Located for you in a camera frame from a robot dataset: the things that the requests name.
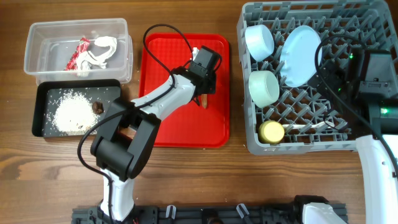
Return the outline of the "brown carrot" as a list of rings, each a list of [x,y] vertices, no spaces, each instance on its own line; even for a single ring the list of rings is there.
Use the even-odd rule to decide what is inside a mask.
[[[207,107],[208,107],[208,95],[207,94],[203,94],[201,96],[201,105],[204,109],[207,109]]]

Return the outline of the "light blue plate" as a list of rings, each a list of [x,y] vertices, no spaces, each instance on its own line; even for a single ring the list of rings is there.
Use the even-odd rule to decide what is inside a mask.
[[[315,52],[320,43],[320,36],[309,26],[299,26],[289,34],[279,59],[284,63],[280,75],[285,77],[287,86],[302,86],[313,77]]]

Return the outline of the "white plastic spoon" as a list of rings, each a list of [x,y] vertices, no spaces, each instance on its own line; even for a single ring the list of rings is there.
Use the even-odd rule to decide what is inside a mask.
[[[282,125],[284,129],[302,129],[302,128],[316,129],[322,126],[326,126],[327,128],[335,127],[335,125],[330,121],[322,121],[318,124],[283,124]]]

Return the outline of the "mint green bowl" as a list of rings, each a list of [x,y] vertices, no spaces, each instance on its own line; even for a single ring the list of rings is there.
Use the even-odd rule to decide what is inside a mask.
[[[254,71],[249,76],[249,94],[254,104],[265,108],[279,99],[279,82],[268,70]]]

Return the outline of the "light blue bowl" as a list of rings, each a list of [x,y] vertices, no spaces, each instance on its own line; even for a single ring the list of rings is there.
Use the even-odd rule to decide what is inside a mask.
[[[263,61],[273,54],[274,39],[265,25],[250,26],[245,30],[244,34],[249,53],[255,61]]]

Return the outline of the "yellow plastic cup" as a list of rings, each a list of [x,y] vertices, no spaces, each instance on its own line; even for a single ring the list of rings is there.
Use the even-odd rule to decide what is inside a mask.
[[[278,144],[285,135],[285,129],[277,121],[266,121],[259,127],[260,142]]]

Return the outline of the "red snack wrapper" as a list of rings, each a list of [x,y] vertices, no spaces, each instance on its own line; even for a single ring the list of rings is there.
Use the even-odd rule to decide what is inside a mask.
[[[69,70],[77,70],[78,66],[77,66],[77,58],[80,56],[80,54],[82,54],[83,52],[86,52],[88,47],[90,45],[90,40],[82,37],[79,41],[79,44],[76,47],[75,52],[73,53],[73,55],[71,56],[70,60],[68,61],[66,67],[65,67],[65,71],[69,71]]]

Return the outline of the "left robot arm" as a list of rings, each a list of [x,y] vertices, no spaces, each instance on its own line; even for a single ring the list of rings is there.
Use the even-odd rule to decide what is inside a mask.
[[[149,160],[161,122],[199,96],[214,94],[220,64],[220,59],[196,58],[174,68],[148,95],[114,100],[104,119],[91,128],[97,134],[90,152],[96,158],[94,171],[104,178],[101,210],[108,223],[123,222],[132,212],[134,179]]]

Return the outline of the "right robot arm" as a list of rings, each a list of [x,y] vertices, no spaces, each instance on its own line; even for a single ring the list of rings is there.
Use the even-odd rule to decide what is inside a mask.
[[[397,223],[397,74],[387,50],[353,48],[343,70],[327,63],[309,83],[353,132],[366,223]]]

